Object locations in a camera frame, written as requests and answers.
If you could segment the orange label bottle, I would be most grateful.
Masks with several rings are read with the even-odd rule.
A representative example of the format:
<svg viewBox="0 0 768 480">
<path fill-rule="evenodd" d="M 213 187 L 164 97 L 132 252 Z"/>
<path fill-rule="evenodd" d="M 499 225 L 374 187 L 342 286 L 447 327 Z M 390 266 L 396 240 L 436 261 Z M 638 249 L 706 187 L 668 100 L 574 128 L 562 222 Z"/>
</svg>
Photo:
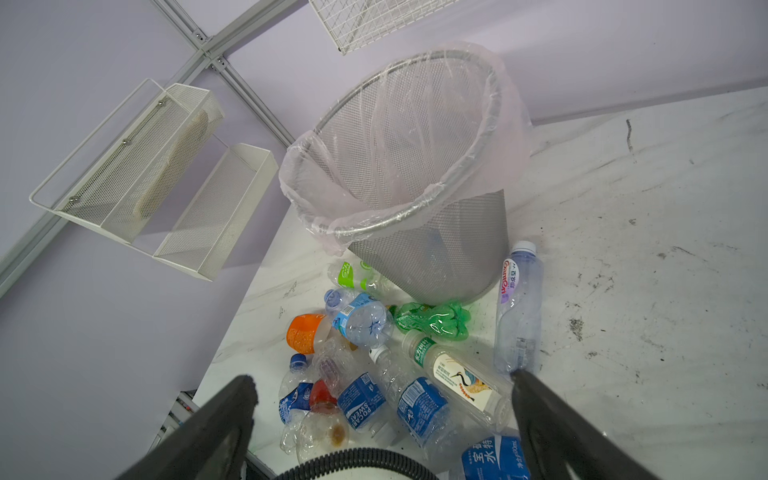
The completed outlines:
<svg viewBox="0 0 768 480">
<path fill-rule="evenodd" d="M 310 313 L 295 317 L 286 332 L 287 345 L 299 354 L 311 355 L 330 334 L 331 320 L 324 314 Z"/>
</svg>

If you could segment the white crane label bottle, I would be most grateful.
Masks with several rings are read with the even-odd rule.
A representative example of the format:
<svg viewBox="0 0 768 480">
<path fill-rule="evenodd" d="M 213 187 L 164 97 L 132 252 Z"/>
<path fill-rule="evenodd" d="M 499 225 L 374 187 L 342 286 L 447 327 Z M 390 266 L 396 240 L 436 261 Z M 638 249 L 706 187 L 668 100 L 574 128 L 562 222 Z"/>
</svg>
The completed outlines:
<svg viewBox="0 0 768 480">
<path fill-rule="evenodd" d="M 492 367 L 418 331 L 408 332 L 401 346 L 446 398 L 478 423 L 494 433 L 512 425 L 512 383 Z"/>
</svg>

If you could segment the Pocari Sweat blue bottle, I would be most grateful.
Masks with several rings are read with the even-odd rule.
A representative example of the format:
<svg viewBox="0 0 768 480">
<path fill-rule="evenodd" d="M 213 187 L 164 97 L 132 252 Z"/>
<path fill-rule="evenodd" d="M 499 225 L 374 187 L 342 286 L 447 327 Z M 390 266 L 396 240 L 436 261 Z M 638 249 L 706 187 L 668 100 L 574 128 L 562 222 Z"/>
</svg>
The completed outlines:
<svg viewBox="0 0 768 480">
<path fill-rule="evenodd" d="M 467 448 L 448 473 L 449 479 L 526 480 L 531 478 L 521 439 L 488 437 Z"/>
</svg>

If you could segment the tall clear purple-label bottle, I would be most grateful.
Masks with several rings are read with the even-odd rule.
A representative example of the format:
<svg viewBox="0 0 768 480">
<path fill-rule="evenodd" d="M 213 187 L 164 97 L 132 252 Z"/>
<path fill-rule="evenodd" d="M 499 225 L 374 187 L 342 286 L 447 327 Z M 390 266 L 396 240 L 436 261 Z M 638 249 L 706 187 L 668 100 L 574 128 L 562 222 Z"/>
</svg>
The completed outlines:
<svg viewBox="0 0 768 480">
<path fill-rule="evenodd" d="M 503 375 L 533 371 L 541 342 L 543 263 L 533 242 L 516 242 L 502 263 L 494 367 Z"/>
</svg>

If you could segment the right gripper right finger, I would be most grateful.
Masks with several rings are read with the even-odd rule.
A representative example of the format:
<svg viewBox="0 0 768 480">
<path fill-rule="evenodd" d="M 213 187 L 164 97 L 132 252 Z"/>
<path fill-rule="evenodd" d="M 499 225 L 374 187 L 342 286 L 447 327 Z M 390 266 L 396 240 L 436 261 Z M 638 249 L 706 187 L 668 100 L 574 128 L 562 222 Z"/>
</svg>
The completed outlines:
<svg viewBox="0 0 768 480">
<path fill-rule="evenodd" d="M 510 374 L 511 402 L 532 479 L 654 479 L 526 370 Z"/>
</svg>

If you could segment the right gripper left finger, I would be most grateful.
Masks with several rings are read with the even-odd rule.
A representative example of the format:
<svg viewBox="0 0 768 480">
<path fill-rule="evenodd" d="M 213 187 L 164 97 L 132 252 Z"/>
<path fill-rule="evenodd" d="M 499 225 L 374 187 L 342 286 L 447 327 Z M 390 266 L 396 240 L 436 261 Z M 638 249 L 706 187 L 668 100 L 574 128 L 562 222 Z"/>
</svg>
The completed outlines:
<svg viewBox="0 0 768 480">
<path fill-rule="evenodd" d="M 258 404 L 252 377 L 240 375 L 121 479 L 239 479 Z"/>
</svg>

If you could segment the red cap round bottle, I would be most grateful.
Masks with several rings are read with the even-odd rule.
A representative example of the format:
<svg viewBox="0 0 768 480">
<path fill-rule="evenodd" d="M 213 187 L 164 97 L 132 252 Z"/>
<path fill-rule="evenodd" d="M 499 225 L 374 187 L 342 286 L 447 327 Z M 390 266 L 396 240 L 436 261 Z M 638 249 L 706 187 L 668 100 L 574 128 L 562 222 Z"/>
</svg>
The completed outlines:
<svg viewBox="0 0 768 480">
<path fill-rule="evenodd" d="M 335 453 L 349 443 L 348 422 L 323 380 L 318 380 L 309 396 L 309 412 L 297 432 L 296 456 L 305 463 Z"/>
</svg>

